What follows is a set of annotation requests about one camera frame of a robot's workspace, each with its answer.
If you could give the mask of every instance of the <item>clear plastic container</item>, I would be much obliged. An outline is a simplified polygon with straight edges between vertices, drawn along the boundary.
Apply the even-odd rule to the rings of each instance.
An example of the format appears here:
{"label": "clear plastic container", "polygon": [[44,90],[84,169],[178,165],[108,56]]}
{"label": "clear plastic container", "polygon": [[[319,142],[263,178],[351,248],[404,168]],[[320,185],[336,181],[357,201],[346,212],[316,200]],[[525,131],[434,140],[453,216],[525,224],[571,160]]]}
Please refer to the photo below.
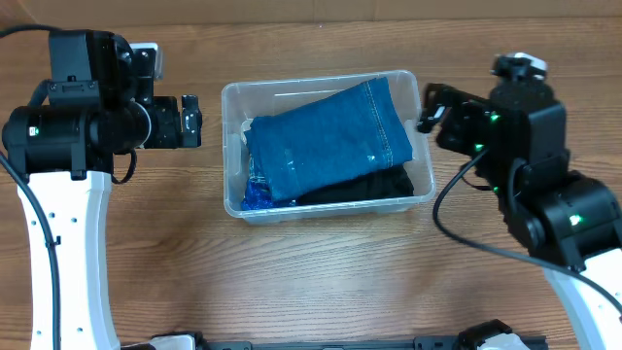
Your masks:
{"label": "clear plastic container", "polygon": [[[413,160],[404,165],[415,188],[414,196],[356,202],[306,205],[243,211],[241,208],[249,178],[249,151],[243,132],[256,116],[273,116],[326,98],[359,83],[387,77],[391,97],[408,139]],[[421,102],[415,76],[404,70],[368,74],[292,79],[283,81],[233,83],[223,89],[223,160],[225,163],[225,210],[234,218],[251,224],[367,212],[390,213],[407,210],[434,196],[428,137],[416,131]]]}

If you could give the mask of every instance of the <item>black cloth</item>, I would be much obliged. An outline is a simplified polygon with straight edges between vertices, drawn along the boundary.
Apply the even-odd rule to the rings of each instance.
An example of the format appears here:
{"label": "black cloth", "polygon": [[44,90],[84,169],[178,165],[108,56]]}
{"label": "black cloth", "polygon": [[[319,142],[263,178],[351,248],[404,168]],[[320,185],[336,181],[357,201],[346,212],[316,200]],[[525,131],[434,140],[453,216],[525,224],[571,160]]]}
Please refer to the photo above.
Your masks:
{"label": "black cloth", "polygon": [[413,196],[414,191],[406,170],[399,165],[314,190],[295,202],[297,206],[396,198]]}

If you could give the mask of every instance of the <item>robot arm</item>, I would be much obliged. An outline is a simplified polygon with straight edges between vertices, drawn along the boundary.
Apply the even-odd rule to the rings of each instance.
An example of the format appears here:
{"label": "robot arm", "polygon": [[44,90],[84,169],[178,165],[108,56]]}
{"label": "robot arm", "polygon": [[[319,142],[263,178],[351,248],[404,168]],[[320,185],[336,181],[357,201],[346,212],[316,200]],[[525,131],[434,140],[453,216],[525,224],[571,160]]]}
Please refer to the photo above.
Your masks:
{"label": "robot arm", "polygon": [[[440,148],[472,158],[486,150],[475,174],[488,182],[529,255],[580,273],[620,300],[620,207],[601,182],[569,171],[566,111],[544,82],[546,63],[515,53],[498,57],[492,72],[500,82],[489,99],[429,85],[419,131],[440,123]],[[612,303],[567,274],[544,273],[582,348],[622,348],[622,319]]]}
{"label": "robot arm", "polygon": [[[112,184],[129,180],[136,148],[200,146],[202,116],[196,96],[182,97],[181,117],[175,97],[154,96],[154,80],[162,76],[155,44],[129,46],[118,35],[90,30],[52,31],[49,42],[52,79],[13,111],[2,132],[12,176],[28,184],[52,232],[52,242],[43,239],[44,219],[19,190],[30,238],[31,349],[120,349],[106,268]],[[46,96],[50,105],[41,106]],[[118,181],[113,157],[125,154],[132,167]],[[194,350],[194,340],[167,336],[141,346]]]}

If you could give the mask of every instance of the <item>wood grain surface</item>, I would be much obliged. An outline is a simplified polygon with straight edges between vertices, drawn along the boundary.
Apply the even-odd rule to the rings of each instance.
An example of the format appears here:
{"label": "wood grain surface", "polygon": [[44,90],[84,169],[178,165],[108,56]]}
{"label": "wood grain surface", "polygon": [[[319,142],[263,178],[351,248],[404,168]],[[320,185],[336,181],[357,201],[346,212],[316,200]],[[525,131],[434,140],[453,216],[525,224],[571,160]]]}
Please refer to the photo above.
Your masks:
{"label": "wood grain surface", "polygon": [[[405,213],[252,227],[223,207],[221,90],[231,82],[407,69],[421,90],[444,82],[487,94],[495,53],[547,60],[569,113],[572,166],[622,194],[622,19],[425,20],[107,28],[166,54],[160,95],[194,93],[203,147],[139,152],[114,187],[107,237],[110,301],[121,341],[201,330],[210,340],[364,340],[454,334],[500,318],[574,349],[570,323],[537,267],[457,245],[432,225],[432,203]],[[0,122],[50,75],[47,38],[0,42]],[[431,139],[436,182],[466,161]],[[120,158],[123,172],[126,159]],[[16,186],[0,174],[0,348],[27,349],[28,241]],[[523,251],[490,194],[459,185],[450,228]]]}

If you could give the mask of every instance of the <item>blue denim jeans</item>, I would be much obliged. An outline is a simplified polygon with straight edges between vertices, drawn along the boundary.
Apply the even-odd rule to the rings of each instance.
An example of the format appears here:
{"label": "blue denim jeans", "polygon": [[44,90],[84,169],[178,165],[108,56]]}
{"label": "blue denim jeans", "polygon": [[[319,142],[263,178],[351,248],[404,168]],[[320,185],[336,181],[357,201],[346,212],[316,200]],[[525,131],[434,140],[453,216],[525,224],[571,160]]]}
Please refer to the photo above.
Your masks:
{"label": "blue denim jeans", "polygon": [[256,117],[245,136],[273,201],[412,159],[386,78],[278,116]]}

